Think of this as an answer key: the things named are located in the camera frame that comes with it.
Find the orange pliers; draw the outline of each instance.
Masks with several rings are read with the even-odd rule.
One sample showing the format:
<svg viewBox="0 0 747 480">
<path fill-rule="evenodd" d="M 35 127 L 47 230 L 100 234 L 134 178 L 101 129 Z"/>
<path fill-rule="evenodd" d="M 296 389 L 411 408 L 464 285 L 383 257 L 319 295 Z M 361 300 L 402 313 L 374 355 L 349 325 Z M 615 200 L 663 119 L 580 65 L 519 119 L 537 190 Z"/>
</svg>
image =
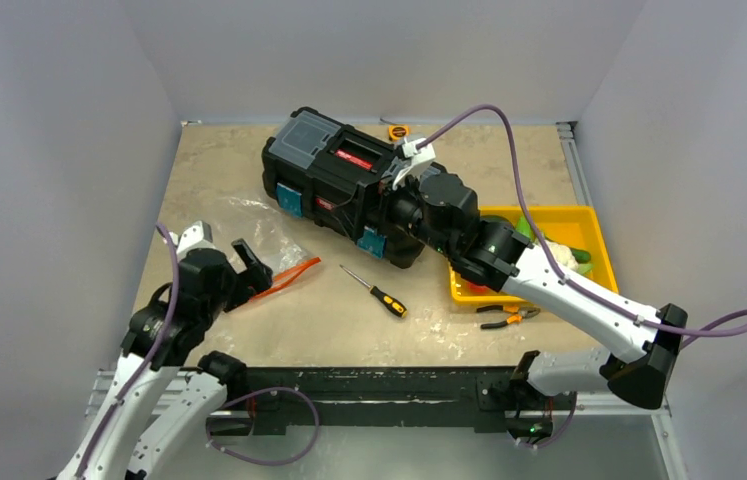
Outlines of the orange pliers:
<svg viewBox="0 0 747 480">
<path fill-rule="evenodd" d="M 479 328 L 481 328 L 482 330 L 491 330 L 494 328 L 503 328 L 506 325 L 511 325 L 512 323 L 520 323 L 521 320 L 532 318 L 535 315 L 541 313 L 541 309 L 538 307 L 524 307 L 520 305 L 486 305 L 484 307 L 479 307 L 476 309 L 476 313 L 483 312 L 508 312 L 513 314 L 501 322 L 483 323 L 479 326 Z"/>
</svg>

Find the yellow and black screwdriver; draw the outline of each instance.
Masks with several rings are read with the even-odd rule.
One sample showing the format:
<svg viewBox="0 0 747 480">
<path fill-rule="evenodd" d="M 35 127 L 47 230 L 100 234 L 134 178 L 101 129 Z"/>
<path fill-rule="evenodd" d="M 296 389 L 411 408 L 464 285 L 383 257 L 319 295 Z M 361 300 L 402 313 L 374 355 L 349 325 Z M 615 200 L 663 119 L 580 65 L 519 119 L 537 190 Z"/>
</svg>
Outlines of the yellow and black screwdriver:
<svg viewBox="0 0 747 480">
<path fill-rule="evenodd" d="M 359 283 L 367 287 L 367 289 L 370 291 L 370 295 L 376 297 L 382 303 L 382 305 L 387 307 L 389 312 L 400 318 L 405 317 L 405 314 L 408 313 L 405 305 L 403 305 L 399 300 L 379 290 L 379 287 L 370 285 L 369 283 L 365 282 L 361 277 L 353 273 L 352 270 L 346 268 L 345 266 L 341 265 L 341 268 L 343 268 L 345 272 L 350 274 L 352 278 L 358 280 Z"/>
</svg>

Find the cauliflower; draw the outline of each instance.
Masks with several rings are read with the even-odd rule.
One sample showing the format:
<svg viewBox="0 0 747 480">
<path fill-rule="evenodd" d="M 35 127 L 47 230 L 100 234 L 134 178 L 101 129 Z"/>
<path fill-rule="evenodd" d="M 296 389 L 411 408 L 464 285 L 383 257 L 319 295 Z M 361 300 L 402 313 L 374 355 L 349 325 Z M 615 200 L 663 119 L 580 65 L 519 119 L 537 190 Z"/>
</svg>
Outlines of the cauliflower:
<svg viewBox="0 0 747 480">
<path fill-rule="evenodd" d="M 570 251 L 570 247 L 549 240 L 547 240 L 547 246 L 550 247 L 550 253 L 553 254 L 553 258 L 555 258 L 559 264 L 576 271 L 579 263 L 575 258 L 573 258 L 573 252 Z"/>
</svg>

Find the table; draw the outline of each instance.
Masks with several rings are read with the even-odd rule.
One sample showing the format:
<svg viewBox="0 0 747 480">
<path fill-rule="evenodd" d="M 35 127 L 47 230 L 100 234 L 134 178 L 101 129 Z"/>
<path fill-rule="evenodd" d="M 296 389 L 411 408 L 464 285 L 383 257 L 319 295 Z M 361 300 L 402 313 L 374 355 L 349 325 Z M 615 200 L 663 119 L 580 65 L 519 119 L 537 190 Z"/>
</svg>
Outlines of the table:
<svg viewBox="0 0 747 480">
<path fill-rule="evenodd" d="M 386 137 L 382 125 L 359 128 Z M 412 131 L 429 134 L 436 128 L 415 126 Z M 261 149 L 275 130 L 275 125 L 186 126 L 159 219 L 181 232 L 206 210 L 216 210 L 218 199 L 263 191 Z M 518 126 L 514 133 L 529 204 L 575 204 L 556 128 Z M 502 127 L 456 127 L 435 142 L 435 150 L 439 163 L 477 191 L 480 205 L 517 204 Z M 426 249 L 410 269 L 400 270 L 311 221 L 289 215 L 284 220 L 294 241 L 323 262 L 284 292 L 222 315 L 188 364 L 220 350 L 251 366 L 513 365 L 529 350 L 564 352 L 596 345 L 549 313 L 502 330 L 480 331 L 479 323 L 504 314 L 480 316 L 455 307 L 439 254 Z M 218 246 L 231 253 L 227 244 Z M 170 280 L 165 249 L 156 236 L 135 309 Z M 406 318 L 390 316 L 338 264 L 397 296 L 409 308 Z"/>
</svg>

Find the yellow tray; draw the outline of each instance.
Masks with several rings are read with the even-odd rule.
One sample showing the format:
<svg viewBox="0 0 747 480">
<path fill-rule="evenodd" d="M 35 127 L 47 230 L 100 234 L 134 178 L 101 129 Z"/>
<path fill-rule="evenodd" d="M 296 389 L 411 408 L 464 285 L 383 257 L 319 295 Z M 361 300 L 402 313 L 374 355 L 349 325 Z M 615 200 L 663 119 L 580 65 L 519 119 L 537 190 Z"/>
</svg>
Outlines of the yellow tray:
<svg viewBox="0 0 747 480">
<path fill-rule="evenodd" d="M 513 225 L 521 216 L 520 207 L 480 207 L 482 215 L 497 215 L 508 219 Z M 591 254 L 594 269 L 586 277 L 617 293 L 617 280 L 614 278 L 609 261 L 609 253 L 603 240 L 603 232 L 597 222 L 597 214 L 591 207 L 529 207 L 529 213 L 538 228 L 558 243 L 587 250 Z M 450 293 L 458 305 L 517 304 L 527 303 L 519 297 L 500 295 L 489 290 L 477 293 L 467 286 L 467 282 L 450 271 Z"/>
</svg>

